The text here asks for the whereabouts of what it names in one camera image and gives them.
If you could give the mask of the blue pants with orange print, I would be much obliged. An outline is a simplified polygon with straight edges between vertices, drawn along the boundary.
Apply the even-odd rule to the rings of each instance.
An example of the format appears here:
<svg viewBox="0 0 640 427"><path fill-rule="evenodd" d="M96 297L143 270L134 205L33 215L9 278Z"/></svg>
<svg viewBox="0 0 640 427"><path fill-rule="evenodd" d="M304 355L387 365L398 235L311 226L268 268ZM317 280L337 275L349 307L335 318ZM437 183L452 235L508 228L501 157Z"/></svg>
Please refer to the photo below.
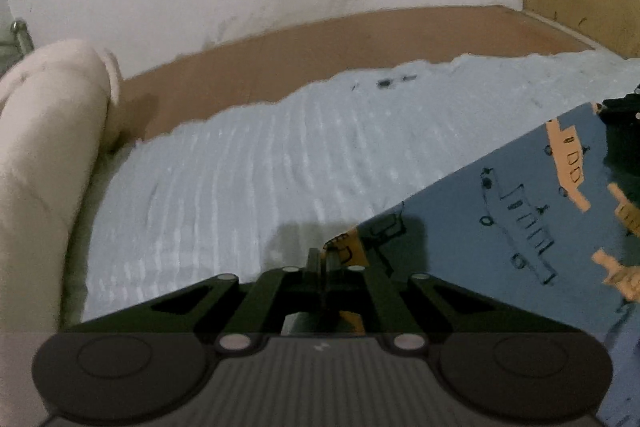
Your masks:
<svg viewBox="0 0 640 427"><path fill-rule="evenodd" d="M639 352L639 185L605 165L600 103L552 118L326 243L426 272Z"/></svg>

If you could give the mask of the light blue bed sheet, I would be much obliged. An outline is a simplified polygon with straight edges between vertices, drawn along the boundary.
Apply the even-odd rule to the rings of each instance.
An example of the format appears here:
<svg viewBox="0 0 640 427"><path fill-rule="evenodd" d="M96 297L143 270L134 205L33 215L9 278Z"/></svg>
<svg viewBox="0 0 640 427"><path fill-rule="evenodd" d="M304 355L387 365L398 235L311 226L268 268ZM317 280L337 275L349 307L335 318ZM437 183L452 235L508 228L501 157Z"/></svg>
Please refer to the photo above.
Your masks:
<svg viewBox="0 0 640 427"><path fill-rule="evenodd" d="M342 72L125 146L91 180L63 319L88 321L218 273L250 282L302 265L310 248L546 121L636 88L638 61L609 53L463 55ZM637 425L639 352L612 359L600 418Z"/></svg>

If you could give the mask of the brown bed base board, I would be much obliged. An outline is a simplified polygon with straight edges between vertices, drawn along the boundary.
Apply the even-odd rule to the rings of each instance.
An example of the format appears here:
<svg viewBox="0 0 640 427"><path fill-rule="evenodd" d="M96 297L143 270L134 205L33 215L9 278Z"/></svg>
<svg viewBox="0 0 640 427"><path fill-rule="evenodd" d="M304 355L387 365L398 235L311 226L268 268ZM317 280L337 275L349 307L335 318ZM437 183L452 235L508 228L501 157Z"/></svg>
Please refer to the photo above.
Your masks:
<svg viewBox="0 0 640 427"><path fill-rule="evenodd" d="M237 105L277 102L349 69L462 54L519 57L588 49L582 38L503 6L378 11L250 37L142 72L125 81L127 142L149 140Z"/></svg>

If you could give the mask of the cream rolled blanket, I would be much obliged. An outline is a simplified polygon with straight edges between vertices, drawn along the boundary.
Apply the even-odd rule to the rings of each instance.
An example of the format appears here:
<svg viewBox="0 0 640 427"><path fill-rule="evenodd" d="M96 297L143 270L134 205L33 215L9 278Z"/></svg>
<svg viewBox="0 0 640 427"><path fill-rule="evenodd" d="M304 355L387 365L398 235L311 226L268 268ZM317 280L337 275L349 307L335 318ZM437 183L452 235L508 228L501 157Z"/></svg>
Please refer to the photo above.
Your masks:
<svg viewBox="0 0 640 427"><path fill-rule="evenodd" d="M49 44L1 79L1 329L58 326L70 234L96 158L120 129L117 61Z"/></svg>

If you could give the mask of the metal bed headboard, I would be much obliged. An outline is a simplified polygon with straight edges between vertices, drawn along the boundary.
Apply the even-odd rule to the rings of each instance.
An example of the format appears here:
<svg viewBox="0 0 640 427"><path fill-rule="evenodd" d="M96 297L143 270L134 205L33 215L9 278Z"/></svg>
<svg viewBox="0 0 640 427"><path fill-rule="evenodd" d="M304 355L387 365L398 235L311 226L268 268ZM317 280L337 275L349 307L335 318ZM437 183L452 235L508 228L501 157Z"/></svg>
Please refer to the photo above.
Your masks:
<svg viewBox="0 0 640 427"><path fill-rule="evenodd" d="M27 23L22 18L17 18L11 23L9 33L6 38L1 39L0 46L2 51L24 56L32 53L35 49Z"/></svg>

